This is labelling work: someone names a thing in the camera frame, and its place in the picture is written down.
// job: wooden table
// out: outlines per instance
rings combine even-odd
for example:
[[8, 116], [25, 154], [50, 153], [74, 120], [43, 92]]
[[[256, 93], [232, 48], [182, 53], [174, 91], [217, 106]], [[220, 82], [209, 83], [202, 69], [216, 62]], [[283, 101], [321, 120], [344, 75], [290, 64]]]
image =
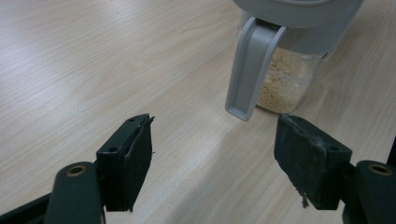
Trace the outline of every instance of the wooden table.
[[[239, 9], [231, 0], [0, 3], [0, 214], [129, 117], [150, 113], [155, 154], [134, 212], [108, 223], [342, 223], [302, 208], [274, 159], [276, 114], [226, 113]], [[396, 134], [396, 2], [366, 0], [293, 114], [385, 162]]]

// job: tabletop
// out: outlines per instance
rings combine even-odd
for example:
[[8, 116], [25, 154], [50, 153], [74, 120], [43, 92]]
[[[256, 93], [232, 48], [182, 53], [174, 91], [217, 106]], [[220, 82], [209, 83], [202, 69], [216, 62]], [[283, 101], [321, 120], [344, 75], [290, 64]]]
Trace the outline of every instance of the tabletop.
[[[0, 3], [0, 214], [150, 113], [155, 153], [132, 213], [107, 223], [342, 223], [302, 207], [274, 158], [276, 114], [224, 109], [240, 10], [231, 0]], [[396, 134], [396, 2], [365, 0], [292, 114], [386, 162]]]

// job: light wood grain surface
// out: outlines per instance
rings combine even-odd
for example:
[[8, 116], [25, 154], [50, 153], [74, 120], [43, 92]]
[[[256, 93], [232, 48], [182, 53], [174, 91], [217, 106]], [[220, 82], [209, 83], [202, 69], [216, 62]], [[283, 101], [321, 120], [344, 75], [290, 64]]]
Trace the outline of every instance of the light wood grain surface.
[[[274, 159], [276, 115], [244, 122], [225, 97], [239, 9], [231, 0], [0, 3], [0, 214], [129, 117], [150, 113], [155, 154], [134, 212], [107, 223], [342, 223], [303, 209]], [[366, 0], [293, 114], [385, 162], [396, 134], [396, 2]]]

